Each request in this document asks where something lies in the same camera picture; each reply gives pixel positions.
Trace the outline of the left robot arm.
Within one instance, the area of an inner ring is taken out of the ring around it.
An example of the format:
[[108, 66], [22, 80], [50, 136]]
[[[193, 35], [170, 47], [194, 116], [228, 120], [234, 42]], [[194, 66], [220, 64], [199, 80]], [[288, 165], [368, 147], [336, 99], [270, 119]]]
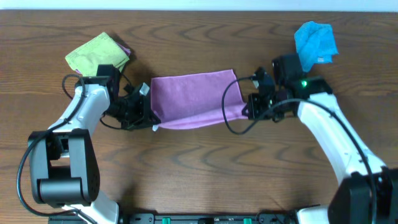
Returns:
[[100, 189], [100, 170], [91, 137], [104, 116], [119, 130], [133, 131], [160, 124], [150, 108], [150, 88], [127, 84], [119, 95], [123, 74], [113, 65], [99, 65], [96, 75], [76, 78], [71, 102], [45, 131], [34, 131], [17, 171], [17, 195], [31, 213], [50, 222], [135, 223]]

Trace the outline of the purple microfiber cloth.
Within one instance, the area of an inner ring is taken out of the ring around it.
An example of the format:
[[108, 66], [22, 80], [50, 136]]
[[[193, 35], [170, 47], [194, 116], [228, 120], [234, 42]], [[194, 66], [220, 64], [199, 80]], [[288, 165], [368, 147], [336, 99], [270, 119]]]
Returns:
[[151, 110], [164, 129], [195, 129], [246, 119], [245, 103], [232, 69], [172, 77], [150, 83]]

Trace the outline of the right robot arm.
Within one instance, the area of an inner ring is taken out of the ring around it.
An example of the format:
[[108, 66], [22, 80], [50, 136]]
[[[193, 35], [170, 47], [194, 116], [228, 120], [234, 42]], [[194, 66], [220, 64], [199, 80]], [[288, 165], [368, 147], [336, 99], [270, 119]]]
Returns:
[[297, 210], [297, 223], [397, 223], [397, 169], [377, 157], [345, 118], [323, 77], [308, 77], [297, 54], [272, 61], [273, 76], [259, 67], [250, 80], [242, 114], [255, 121], [282, 121], [286, 113], [306, 125], [338, 181], [329, 205]]

